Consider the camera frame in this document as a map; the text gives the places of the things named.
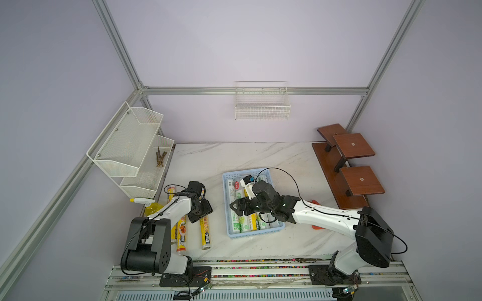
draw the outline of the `small wooden step shelf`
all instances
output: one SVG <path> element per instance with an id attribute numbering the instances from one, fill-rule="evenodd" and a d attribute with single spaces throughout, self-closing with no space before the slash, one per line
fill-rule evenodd
<path id="1" fill-rule="evenodd" d="M 313 150 L 340 209 L 368 206 L 367 195 L 385 193 L 369 166 L 346 166 L 348 159 L 375 155 L 361 134 L 348 134 L 339 124 L 319 128 L 318 133 L 326 142 L 313 143 Z"/>

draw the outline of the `marble surface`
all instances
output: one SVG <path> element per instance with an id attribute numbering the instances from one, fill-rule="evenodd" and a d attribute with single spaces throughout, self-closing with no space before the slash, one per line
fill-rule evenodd
<path id="1" fill-rule="evenodd" d="M 286 223 L 277 233 L 231 239 L 227 235 L 222 174 L 228 171 L 278 167 L 298 183 L 303 199 L 337 208 L 333 194 L 316 159 L 311 143 L 177 144 L 164 185 L 187 186 L 189 180 L 206 186 L 213 207 L 209 215 L 211 248 L 201 249 L 199 222 L 187 224 L 187 255 L 202 259 L 330 258 L 353 240 L 311 225 Z M 280 195 L 297 195 L 293 180 L 280 170 L 270 170 Z M 167 202 L 162 192 L 160 203 Z"/>

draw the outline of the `brown wooden board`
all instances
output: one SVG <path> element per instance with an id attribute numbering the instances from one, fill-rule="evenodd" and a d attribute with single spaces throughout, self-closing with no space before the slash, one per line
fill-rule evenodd
<path id="1" fill-rule="evenodd" d="M 328 142 L 330 146 L 336 145 L 336 141 L 333 138 L 334 135 L 348 134 L 339 123 L 321 127 L 318 129 L 318 133 L 320 133 L 320 135 Z"/>
<path id="2" fill-rule="evenodd" d="M 333 138 L 347 159 L 375 156 L 375 152 L 360 133 L 336 135 Z"/>
<path id="3" fill-rule="evenodd" d="M 345 177 L 348 188 L 354 196 L 385 193 L 370 166 L 343 167 L 340 168 L 340 173 Z"/>
<path id="4" fill-rule="evenodd" d="M 338 207 L 340 209 L 357 209 L 368 206 L 365 197 L 346 195 L 348 184 L 340 172 L 334 171 L 335 165 L 340 160 L 341 155 L 337 149 L 333 149 L 328 153 L 325 152 L 327 144 L 326 142 L 313 143 L 312 146 Z"/>

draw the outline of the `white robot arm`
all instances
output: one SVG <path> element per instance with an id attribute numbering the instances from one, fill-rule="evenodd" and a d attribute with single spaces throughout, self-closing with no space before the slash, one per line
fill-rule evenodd
<path id="1" fill-rule="evenodd" d="M 255 212 L 271 213 L 282 222 L 311 224 L 355 240 L 346 249 L 333 255 L 327 268 L 331 282 L 342 282 L 367 263 L 388 267 L 393 231 L 373 208 L 334 209 L 306 202 L 300 197 L 280 196 L 273 186 L 265 181 L 255 182 L 252 176 L 244 177 L 241 185 L 248 196 L 230 205 L 239 216 Z"/>
<path id="2" fill-rule="evenodd" d="M 184 215 L 194 223 L 213 212 L 209 201 L 204 198 L 203 184 L 190 181 L 187 189 L 178 192 L 161 210 L 132 220 L 126 245 L 120 262 L 125 271 L 144 273 L 165 273 L 193 277 L 192 261 L 188 256 L 171 253 L 171 228 Z M 152 243 L 145 240 L 153 236 Z"/>

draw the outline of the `wall-mounted wire basket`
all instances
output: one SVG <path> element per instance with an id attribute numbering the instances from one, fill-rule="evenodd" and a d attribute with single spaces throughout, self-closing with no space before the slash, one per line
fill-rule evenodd
<path id="1" fill-rule="evenodd" d="M 236 119 L 287 120 L 291 105 L 286 81 L 237 81 Z"/>
<path id="2" fill-rule="evenodd" d="M 158 135 L 162 114 L 127 103 L 119 111 L 124 113 L 116 125 L 103 131 L 109 136 L 102 143 L 101 134 L 87 156 L 129 197 L 153 198 L 174 140 Z M 156 152 L 165 152 L 162 164 Z"/>

